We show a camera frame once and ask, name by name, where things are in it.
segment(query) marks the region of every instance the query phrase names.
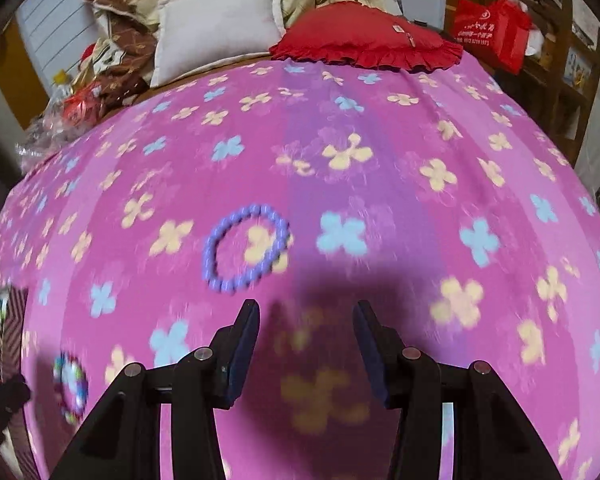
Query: bracelet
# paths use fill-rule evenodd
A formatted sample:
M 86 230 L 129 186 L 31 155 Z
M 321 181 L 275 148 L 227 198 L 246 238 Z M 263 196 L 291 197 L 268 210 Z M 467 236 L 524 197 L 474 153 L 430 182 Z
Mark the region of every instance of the bracelet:
M 222 279 L 218 276 L 217 272 L 218 263 L 216 261 L 216 253 L 218 244 L 231 227 L 238 225 L 247 218 L 268 219 L 276 228 L 276 238 L 271 248 L 265 252 L 262 261 L 254 267 L 245 270 L 242 274 L 229 279 Z M 251 283 L 257 282 L 265 274 L 269 274 L 272 265 L 279 259 L 280 253 L 286 250 L 288 240 L 289 222 L 282 218 L 270 205 L 252 204 L 247 207 L 241 207 L 229 216 L 224 217 L 213 228 L 209 238 L 206 240 L 202 251 L 202 279 L 215 292 L 233 294 L 236 289 L 246 288 Z
M 62 370 L 69 365 L 77 381 L 77 391 L 75 394 L 75 408 L 69 408 L 64 400 L 64 387 L 62 383 Z M 70 356 L 67 352 L 62 352 L 54 361 L 54 390 L 56 399 L 60 404 L 60 413 L 69 424 L 75 425 L 84 415 L 89 395 L 87 377 L 77 358 Z

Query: red pillow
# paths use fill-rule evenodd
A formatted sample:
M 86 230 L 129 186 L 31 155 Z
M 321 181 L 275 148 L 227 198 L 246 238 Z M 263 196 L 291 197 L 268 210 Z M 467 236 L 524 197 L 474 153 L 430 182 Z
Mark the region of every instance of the red pillow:
M 269 52 L 273 59 L 434 70 L 459 63 L 462 45 L 402 16 L 338 2 L 302 15 Z

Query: red bag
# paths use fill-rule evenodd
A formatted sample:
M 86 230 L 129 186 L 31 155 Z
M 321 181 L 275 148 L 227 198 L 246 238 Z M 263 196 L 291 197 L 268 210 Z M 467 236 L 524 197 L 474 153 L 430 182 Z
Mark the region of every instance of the red bag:
M 509 0 L 489 6 L 460 0 L 451 35 L 488 65 L 517 74 L 531 27 L 528 14 Z

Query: white wall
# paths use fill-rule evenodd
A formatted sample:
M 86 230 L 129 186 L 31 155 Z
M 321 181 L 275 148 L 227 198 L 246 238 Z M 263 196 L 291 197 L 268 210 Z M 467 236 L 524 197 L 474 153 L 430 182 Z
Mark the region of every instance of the white wall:
M 80 56 L 98 39 L 91 6 L 83 0 L 25 0 L 16 12 L 22 41 L 50 94 L 59 70 L 75 75 Z

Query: bed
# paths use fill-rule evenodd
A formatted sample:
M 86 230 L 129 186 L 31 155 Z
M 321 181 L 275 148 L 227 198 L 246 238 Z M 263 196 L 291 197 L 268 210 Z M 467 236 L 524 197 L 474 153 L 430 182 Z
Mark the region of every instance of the bed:
M 206 238 L 252 203 L 289 221 L 288 250 L 247 290 L 212 291 Z M 220 274 L 273 240 L 265 222 L 233 228 Z M 429 74 L 261 59 L 163 89 L 11 191 L 5 282 L 29 291 L 24 415 L 40 478 L 72 436 L 53 396 L 60 350 L 84 366 L 90 409 L 126 363 L 176 362 L 246 298 L 262 324 L 243 395 L 217 414 L 227 478 L 385 475 L 397 414 L 372 398 L 356 348 L 362 298 L 434 359 L 490 362 L 564 478 L 600 473 L 600 216 L 469 54 Z

